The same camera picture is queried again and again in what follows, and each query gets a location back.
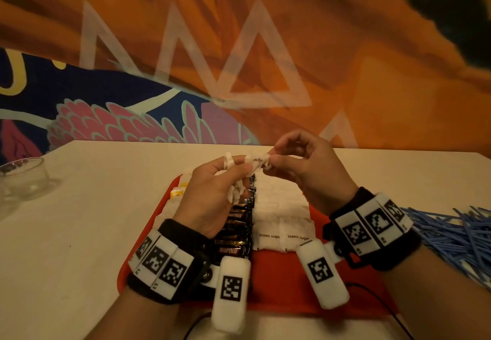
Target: pile of blue straws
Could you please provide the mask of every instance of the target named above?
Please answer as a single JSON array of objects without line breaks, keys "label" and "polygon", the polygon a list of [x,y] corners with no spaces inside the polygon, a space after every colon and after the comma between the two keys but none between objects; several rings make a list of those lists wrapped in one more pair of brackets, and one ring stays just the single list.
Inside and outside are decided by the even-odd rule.
[{"label": "pile of blue straws", "polygon": [[458,216],[402,208],[423,244],[491,291],[491,210],[470,207]]}]

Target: clear glass cup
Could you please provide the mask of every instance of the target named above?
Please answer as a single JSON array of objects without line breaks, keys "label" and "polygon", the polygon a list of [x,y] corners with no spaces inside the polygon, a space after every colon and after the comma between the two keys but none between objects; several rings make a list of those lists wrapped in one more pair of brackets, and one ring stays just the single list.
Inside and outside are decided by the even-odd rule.
[{"label": "clear glass cup", "polygon": [[43,158],[26,158],[0,166],[0,182],[7,195],[27,199],[45,190],[50,176]]}]

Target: table surface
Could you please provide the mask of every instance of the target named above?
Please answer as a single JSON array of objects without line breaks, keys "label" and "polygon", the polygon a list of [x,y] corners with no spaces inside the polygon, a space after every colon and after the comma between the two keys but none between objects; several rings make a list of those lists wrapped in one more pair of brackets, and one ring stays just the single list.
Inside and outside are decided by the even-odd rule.
[{"label": "table surface", "polygon": [[[230,151],[267,146],[74,141],[45,156],[52,190],[0,212],[0,338],[80,339],[117,297],[116,277],[169,183]],[[399,206],[491,208],[491,160],[462,152],[336,149],[353,179]],[[196,310],[182,310],[182,338]],[[249,312],[239,338],[404,338],[392,323]],[[208,323],[194,339],[228,338]]]}]

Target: orange tray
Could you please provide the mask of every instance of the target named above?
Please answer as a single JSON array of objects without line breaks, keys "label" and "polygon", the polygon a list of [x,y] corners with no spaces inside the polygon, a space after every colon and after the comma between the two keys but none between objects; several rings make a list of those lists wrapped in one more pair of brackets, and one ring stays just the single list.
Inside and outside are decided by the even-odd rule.
[{"label": "orange tray", "polygon": [[[179,178],[180,176],[170,184],[121,266],[117,278],[119,293],[126,285],[126,277],[131,273],[128,265],[129,259],[152,229],[154,219],[162,212],[165,203],[170,199],[170,191],[179,185]],[[322,226],[329,222],[328,217],[312,207],[310,207],[310,217],[315,223],[316,237],[322,240]],[[377,299],[356,287],[350,288],[350,300],[346,305],[329,311],[322,309],[295,253],[283,254],[272,250],[253,251],[251,262],[253,284],[252,291],[248,293],[248,310],[313,314],[333,320],[380,318],[389,314]],[[363,284],[378,294],[394,312],[398,312],[378,273],[371,267],[352,270],[347,262],[342,261],[336,264],[336,268],[343,281]],[[199,307],[211,307],[212,304],[212,301],[186,302],[187,306]]]}]

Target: wristband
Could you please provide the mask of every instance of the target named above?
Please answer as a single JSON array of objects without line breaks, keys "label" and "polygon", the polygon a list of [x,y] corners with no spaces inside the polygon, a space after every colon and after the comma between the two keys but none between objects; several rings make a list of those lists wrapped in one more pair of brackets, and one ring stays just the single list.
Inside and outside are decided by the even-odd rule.
[{"label": "wristband", "polygon": [[151,230],[128,262],[127,285],[161,304],[186,300],[210,267],[211,240],[172,220]]},{"label": "wristband", "polygon": [[[370,264],[375,270],[390,270],[421,245],[411,219],[392,200],[362,187],[329,219],[322,237],[336,243],[336,252],[353,269]],[[354,262],[350,253],[360,262]]]}]

